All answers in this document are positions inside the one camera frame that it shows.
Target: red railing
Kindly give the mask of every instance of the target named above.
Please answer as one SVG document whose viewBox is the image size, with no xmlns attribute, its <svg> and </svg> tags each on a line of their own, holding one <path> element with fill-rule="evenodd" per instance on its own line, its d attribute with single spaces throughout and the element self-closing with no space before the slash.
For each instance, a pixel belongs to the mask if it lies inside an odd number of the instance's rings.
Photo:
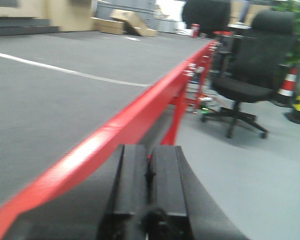
<svg viewBox="0 0 300 240">
<path fill-rule="evenodd" d="M 215 44 L 215 41 L 211 41 L 179 64 L 5 203 L 0 208 L 0 239 L 20 213 L 40 206 L 78 185 L 96 171 L 118 145 L 137 144 L 169 104 L 176 105 L 174 118 L 161 143 L 173 145 L 190 101 L 185 98 L 190 64 L 205 67 L 203 74 L 206 74 L 210 64 L 206 59 L 212 55 Z"/>
</svg>

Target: green leaves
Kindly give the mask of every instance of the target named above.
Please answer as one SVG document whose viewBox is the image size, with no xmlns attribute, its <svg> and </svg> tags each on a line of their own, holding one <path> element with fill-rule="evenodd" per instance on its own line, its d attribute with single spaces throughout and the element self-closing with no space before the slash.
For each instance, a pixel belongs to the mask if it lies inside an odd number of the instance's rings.
<svg viewBox="0 0 300 240">
<path fill-rule="evenodd" d="M 278 6 L 273 7 L 274 11 L 278 12 L 293 12 L 295 13 L 294 33 L 297 35 L 297 44 L 293 52 L 287 54 L 287 63 L 300 64 L 300 0 L 282 1 Z"/>
</svg>

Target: stairs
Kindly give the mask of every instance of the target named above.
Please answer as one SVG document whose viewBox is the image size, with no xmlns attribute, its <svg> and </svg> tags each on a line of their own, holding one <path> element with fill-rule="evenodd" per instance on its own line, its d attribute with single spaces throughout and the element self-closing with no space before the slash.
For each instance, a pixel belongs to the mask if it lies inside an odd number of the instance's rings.
<svg viewBox="0 0 300 240">
<path fill-rule="evenodd" d="M 49 19 L 33 17 L 0 17 L 0 36 L 58 33 L 58 26 L 50 26 Z"/>
</svg>

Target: red can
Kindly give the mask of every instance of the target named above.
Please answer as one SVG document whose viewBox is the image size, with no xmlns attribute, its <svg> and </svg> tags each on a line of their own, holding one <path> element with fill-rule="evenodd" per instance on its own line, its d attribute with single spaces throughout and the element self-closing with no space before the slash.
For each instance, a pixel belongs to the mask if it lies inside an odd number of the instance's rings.
<svg viewBox="0 0 300 240">
<path fill-rule="evenodd" d="M 199 35 L 200 25 L 196 23 L 192 23 L 191 29 L 192 29 L 192 38 L 196 38 Z"/>
</svg>

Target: chair base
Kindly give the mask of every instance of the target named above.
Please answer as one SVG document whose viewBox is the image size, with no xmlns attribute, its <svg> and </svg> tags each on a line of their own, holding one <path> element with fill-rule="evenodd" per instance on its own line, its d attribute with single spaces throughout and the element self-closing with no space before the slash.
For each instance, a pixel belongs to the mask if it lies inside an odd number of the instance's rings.
<svg viewBox="0 0 300 240">
<path fill-rule="evenodd" d="M 204 113 L 201 115 L 201 121 L 205 122 L 207 120 L 207 117 L 231 117 L 232 121 L 226 133 L 227 138 L 229 139 L 232 138 L 235 125 L 238 120 L 241 120 L 253 126 L 254 128 L 262 131 L 260 137 L 262 139 L 266 139 L 268 137 L 268 130 L 266 130 L 265 128 L 263 128 L 262 126 L 256 123 L 257 116 L 246 112 L 241 112 L 239 106 L 240 106 L 240 102 L 235 102 L 233 105 L 233 109 L 222 107 L 220 112 Z"/>
</svg>

